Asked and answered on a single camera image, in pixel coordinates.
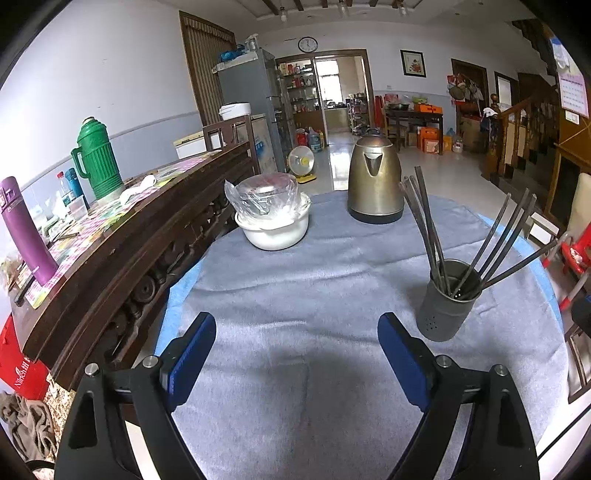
wall clock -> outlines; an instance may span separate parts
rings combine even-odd
[[[302,37],[297,47],[304,53],[312,53],[318,49],[318,40],[312,37]]]

calendar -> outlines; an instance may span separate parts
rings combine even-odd
[[[560,103],[562,104],[562,108],[589,118],[587,89],[583,74],[558,38],[553,37],[550,43],[558,70],[558,85],[560,87]]]

blue gripper pad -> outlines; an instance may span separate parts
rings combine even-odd
[[[407,400],[423,413],[431,402],[435,369],[431,350],[413,338],[392,312],[378,320],[378,340]]]
[[[215,339],[215,319],[210,313],[201,312],[185,334],[165,348],[161,356],[160,384],[170,412],[189,398]]]

ceiling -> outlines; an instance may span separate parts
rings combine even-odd
[[[289,27],[342,20],[337,8],[338,0],[160,1],[226,27],[234,31],[238,38],[254,31],[264,33],[285,26],[276,14],[281,6],[287,11]],[[392,0],[345,2],[350,5],[349,18],[346,18],[348,21],[477,27],[534,17],[519,0],[404,0],[408,9],[406,16],[402,16],[398,8],[392,7]]]

wooden staircase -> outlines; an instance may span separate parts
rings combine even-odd
[[[548,41],[548,38],[553,36],[552,32],[538,18],[515,20],[511,23],[521,30],[524,38],[529,40],[532,48],[540,54],[540,58],[547,65],[546,71],[548,75],[556,78],[556,61]]]
[[[496,95],[491,95],[497,111]],[[540,89],[491,118],[491,138],[483,176],[518,201],[526,188],[543,211],[548,199],[558,139],[558,93]]]

